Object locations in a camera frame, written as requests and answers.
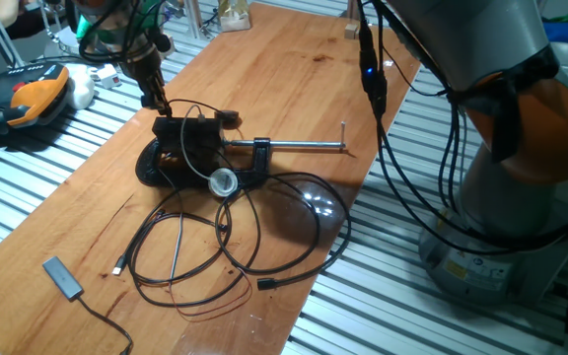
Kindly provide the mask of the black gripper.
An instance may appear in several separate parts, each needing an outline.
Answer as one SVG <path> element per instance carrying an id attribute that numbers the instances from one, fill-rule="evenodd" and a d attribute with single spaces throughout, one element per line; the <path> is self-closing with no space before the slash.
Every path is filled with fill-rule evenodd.
<path id="1" fill-rule="evenodd" d="M 161 56 L 154 44 L 142 47 L 121 64 L 122 71 L 139 85 L 142 96 L 141 106 L 156 109 L 165 117 L 172 116 L 172 108 L 166 98 L 164 79 L 161 72 Z"/>

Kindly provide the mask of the person's bare hand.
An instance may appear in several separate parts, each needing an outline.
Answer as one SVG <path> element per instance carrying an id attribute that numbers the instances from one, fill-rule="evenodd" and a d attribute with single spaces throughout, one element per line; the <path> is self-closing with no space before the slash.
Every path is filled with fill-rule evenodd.
<path id="1" fill-rule="evenodd" d="M 19 17 L 19 0 L 0 0 L 0 22 L 4 28 L 13 25 Z"/>

